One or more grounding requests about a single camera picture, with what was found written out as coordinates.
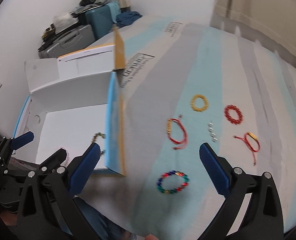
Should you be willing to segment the person's left hand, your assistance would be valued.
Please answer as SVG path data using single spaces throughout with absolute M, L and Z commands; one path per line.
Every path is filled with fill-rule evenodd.
M 159 240 L 159 239 L 157 237 L 155 237 L 154 235 L 149 234 L 145 237 L 145 240 Z

